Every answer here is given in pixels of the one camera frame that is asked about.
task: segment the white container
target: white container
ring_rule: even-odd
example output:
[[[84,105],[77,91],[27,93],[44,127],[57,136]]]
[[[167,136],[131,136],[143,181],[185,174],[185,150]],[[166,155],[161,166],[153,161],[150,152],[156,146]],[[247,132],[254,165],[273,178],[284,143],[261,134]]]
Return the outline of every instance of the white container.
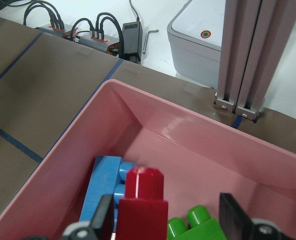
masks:
[[[217,88],[225,0],[189,0],[168,24],[176,71],[198,83]],[[201,37],[203,31],[211,34]]]

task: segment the black power adapter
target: black power adapter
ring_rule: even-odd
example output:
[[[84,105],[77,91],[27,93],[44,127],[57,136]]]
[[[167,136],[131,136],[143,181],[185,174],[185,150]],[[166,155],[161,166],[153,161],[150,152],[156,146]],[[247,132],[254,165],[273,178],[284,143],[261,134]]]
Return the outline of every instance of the black power adapter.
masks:
[[[124,38],[123,59],[140,64],[142,50],[142,25],[140,21],[124,23],[122,26]]]

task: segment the blue toy brick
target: blue toy brick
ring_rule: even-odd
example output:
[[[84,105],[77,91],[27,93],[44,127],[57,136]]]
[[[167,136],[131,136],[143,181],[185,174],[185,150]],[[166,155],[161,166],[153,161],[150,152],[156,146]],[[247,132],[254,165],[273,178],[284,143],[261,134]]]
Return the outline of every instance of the blue toy brick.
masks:
[[[125,162],[119,156],[98,156],[94,163],[79,220],[91,220],[102,195],[114,194],[117,206],[119,199],[124,197],[125,176],[134,166],[133,162]]]

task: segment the white lid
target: white lid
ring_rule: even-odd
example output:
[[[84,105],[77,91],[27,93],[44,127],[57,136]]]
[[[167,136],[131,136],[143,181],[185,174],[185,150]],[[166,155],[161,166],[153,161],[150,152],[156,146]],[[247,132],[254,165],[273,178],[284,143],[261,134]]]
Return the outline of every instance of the white lid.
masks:
[[[225,4],[225,0],[193,0],[173,21],[172,30],[221,47]],[[211,35],[202,38],[203,31]]]

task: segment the pink bin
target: pink bin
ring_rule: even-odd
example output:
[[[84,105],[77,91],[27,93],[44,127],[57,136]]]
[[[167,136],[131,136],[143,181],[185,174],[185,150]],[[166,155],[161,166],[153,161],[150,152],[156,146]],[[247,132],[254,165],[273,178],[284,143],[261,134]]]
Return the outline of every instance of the pink bin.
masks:
[[[169,218],[230,192],[296,238],[296,154],[117,80],[103,84],[0,216],[0,240],[60,238],[78,221],[97,155],[165,176]]]

